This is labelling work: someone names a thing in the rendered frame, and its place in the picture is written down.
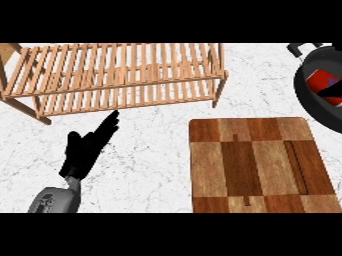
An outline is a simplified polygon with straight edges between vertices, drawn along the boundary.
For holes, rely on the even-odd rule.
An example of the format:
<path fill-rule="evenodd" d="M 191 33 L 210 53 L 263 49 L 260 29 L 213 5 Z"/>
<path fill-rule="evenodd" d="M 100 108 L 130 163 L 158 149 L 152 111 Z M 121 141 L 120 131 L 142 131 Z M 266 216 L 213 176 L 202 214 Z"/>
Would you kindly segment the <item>dark grey pot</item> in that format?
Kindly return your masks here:
<path fill-rule="evenodd" d="M 316 121 L 329 129 L 342 134 L 342 106 L 332 106 L 325 99 L 309 89 L 307 79 L 322 68 L 337 78 L 342 78 L 342 55 L 332 46 L 315 43 L 316 49 L 301 59 L 295 72 L 294 88 L 300 103 Z"/>

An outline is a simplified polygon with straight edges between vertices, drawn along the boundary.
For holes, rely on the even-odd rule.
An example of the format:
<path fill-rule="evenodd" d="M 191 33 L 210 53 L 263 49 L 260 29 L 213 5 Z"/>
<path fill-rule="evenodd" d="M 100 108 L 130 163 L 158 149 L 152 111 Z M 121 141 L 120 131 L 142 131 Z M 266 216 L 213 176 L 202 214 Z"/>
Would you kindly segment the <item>slatted wooden rack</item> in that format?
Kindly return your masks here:
<path fill-rule="evenodd" d="M 222 43 L 74 43 L 0 54 L 0 101 L 44 124 L 59 115 L 220 99 Z"/>

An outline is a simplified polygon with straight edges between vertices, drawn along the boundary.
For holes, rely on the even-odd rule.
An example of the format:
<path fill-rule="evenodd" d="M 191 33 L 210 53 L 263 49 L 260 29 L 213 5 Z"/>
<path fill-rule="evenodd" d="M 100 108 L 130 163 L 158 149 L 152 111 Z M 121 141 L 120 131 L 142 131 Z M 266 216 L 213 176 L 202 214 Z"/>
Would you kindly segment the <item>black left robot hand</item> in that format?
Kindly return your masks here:
<path fill-rule="evenodd" d="M 120 111 L 115 110 L 103 120 L 98 129 L 81 136 L 77 131 L 68 134 L 68 145 L 65 150 L 67 159 L 59 175 L 83 180 L 95 166 L 100 152 L 118 131 Z"/>

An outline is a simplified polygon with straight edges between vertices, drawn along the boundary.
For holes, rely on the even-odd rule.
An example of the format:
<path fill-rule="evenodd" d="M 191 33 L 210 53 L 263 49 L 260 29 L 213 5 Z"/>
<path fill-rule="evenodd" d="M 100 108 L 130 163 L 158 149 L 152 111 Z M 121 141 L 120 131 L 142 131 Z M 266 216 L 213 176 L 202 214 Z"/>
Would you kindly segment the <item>checkered wooden cutting board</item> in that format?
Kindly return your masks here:
<path fill-rule="evenodd" d="M 189 122 L 196 213 L 338 213 L 340 201 L 301 117 Z"/>

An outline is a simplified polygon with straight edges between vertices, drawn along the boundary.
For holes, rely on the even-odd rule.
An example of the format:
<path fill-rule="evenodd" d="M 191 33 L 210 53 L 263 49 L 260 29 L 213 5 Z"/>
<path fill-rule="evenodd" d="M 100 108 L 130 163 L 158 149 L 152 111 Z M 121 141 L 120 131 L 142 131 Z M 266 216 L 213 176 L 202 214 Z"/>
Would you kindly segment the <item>red can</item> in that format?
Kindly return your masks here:
<path fill-rule="evenodd" d="M 340 79 L 325 70 L 318 69 L 306 79 L 307 86 L 315 94 L 329 88 Z M 342 97 L 323 97 L 323 100 L 334 106 L 342 107 Z"/>

